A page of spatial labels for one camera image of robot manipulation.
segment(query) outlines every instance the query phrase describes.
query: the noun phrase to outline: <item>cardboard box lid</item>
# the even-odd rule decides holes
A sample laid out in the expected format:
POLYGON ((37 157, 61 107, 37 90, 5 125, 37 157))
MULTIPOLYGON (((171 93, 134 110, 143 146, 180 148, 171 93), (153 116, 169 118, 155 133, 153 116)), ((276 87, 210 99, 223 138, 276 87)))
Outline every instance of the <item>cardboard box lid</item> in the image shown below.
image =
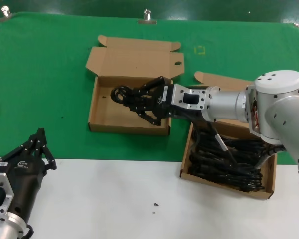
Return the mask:
POLYGON ((185 71, 179 42, 98 37, 105 47, 92 47, 86 68, 99 76, 173 78, 185 71))
MULTIPOLYGON (((218 86, 222 90, 228 90, 228 91, 242 91, 247 86, 253 83, 246 80, 236 79, 228 76, 220 76, 220 75, 205 73, 201 71, 195 72, 195 79, 198 80, 203 85, 218 86)), ((237 120, 222 119, 220 120, 220 122, 227 126, 236 125, 243 128, 249 128, 249 124, 241 123, 237 120)))

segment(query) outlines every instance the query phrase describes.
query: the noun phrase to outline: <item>white object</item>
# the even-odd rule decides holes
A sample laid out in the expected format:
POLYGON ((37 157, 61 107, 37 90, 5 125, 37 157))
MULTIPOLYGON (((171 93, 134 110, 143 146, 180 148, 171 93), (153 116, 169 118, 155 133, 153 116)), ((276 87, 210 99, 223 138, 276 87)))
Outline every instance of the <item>white object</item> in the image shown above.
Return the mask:
POLYGON ((29 220, 35 239, 299 239, 297 166, 278 165, 259 200, 180 179, 180 162, 56 162, 29 220))
POLYGON ((2 13, 4 14, 4 17, 9 18, 11 16, 10 10, 8 6, 3 6, 1 8, 2 13))
POLYGON ((256 90, 265 94, 281 94, 299 89, 299 72, 272 71, 255 80, 256 90))

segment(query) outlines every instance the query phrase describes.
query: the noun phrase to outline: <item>black cable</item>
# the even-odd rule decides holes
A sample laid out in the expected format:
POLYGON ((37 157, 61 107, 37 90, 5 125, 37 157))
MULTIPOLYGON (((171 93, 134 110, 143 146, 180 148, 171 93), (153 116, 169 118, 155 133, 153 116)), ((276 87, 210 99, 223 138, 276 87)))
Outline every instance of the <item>black cable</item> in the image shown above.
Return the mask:
POLYGON ((21 239, 30 239, 34 234, 34 230, 33 230, 32 226, 26 225, 26 227, 29 228, 29 231, 21 239))
POLYGON ((283 151, 284 147, 268 146, 260 139, 241 140, 223 136, 216 139, 215 135, 218 132, 212 125, 208 126, 208 130, 194 126, 189 173, 245 192, 263 190, 262 174, 256 165, 264 158, 283 151), (228 150, 224 151, 219 141, 228 150))

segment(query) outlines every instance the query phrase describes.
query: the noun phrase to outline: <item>open cardboard box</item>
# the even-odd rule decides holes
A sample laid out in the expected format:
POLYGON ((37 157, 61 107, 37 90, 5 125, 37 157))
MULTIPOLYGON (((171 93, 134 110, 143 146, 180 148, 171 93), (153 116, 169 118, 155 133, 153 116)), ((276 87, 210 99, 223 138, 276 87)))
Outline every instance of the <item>open cardboard box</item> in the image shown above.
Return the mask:
POLYGON ((113 87, 140 87, 159 76, 169 79, 184 73, 184 55, 179 42, 105 37, 104 47, 93 47, 86 68, 96 73, 88 127, 92 132, 169 135, 171 119, 155 126, 115 103, 110 97, 113 87))
MULTIPOLYGON (((246 86, 250 85, 251 82, 234 79, 230 77, 218 76, 209 73, 196 72, 195 77, 201 83, 207 86, 219 86, 222 89, 232 90, 232 91, 240 91, 244 89, 246 86)), ((198 123, 199 127, 206 127, 205 123, 198 123)), ((246 123, 241 123, 236 120, 220 120, 214 124, 218 133, 223 136, 228 136, 231 138, 239 138, 239 139, 250 139, 257 138, 253 134, 249 132, 249 126, 246 123)), ((210 186, 228 189, 231 191, 239 192, 244 195, 252 196, 260 199, 269 199, 274 193, 275 189, 275 178, 276 178, 276 165, 277 165, 277 155, 271 156, 267 162, 261 168, 261 173, 263 175, 262 184, 265 187, 264 190, 259 192, 242 192, 234 187, 229 187, 222 184, 217 184, 210 182, 208 180, 190 175, 188 170, 191 166, 191 162, 189 161, 190 149, 193 145, 193 140, 191 139, 193 131, 193 124, 190 127, 185 153, 183 157, 183 163, 180 170, 180 177, 186 180, 190 180, 193 182, 203 183, 210 186)))

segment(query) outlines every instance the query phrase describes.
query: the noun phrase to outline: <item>cardboard box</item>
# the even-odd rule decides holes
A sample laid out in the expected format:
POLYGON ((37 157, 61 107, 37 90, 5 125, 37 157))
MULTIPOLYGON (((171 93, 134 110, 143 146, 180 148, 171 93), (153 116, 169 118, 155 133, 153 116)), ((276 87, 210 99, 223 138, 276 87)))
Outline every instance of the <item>cardboard box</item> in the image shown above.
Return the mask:
POLYGON ((86 63, 86 68, 98 75, 88 120, 90 131, 169 135, 170 118, 163 119, 161 126, 152 125, 128 107, 113 102, 110 93, 119 85, 140 87, 159 76, 172 79, 184 73, 184 55, 173 52, 181 44, 102 35, 98 40, 104 47, 93 47, 86 63))
MULTIPOLYGON (((198 81, 200 81, 205 85, 219 86, 222 89, 227 89, 232 91, 242 90, 246 86, 251 84, 251 82, 248 81, 234 79, 230 77, 218 76, 218 75, 203 73, 203 72, 196 72, 195 77, 198 81)), ((200 127, 206 127, 206 124, 202 122, 199 123, 198 125, 200 127)), ((214 126, 217 129, 218 133, 223 136, 228 136, 231 138, 240 138, 240 139, 257 138, 253 134, 250 134, 248 124, 240 123, 236 120, 221 120, 215 123, 214 126)), ((262 184, 265 187, 265 189, 259 192, 248 192, 248 193, 242 192, 234 187, 213 183, 208 180, 190 175, 188 173, 188 169, 191 166, 191 162, 189 161, 189 156, 190 156, 190 148, 194 143, 193 140, 191 139, 192 131, 193 131, 193 124, 190 127, 188 138, 187 138, 185 153, 184 153, 183 162, 180 170, 181 178, 193 182, 203 183, 210 186, 235 191, 240 194, 244 194, 244 195, 248 195, 260 199, 269 199, 272 196, 275 190, 277 155, 271 156, 261 168, 261 173, 263 175, 262 184)))

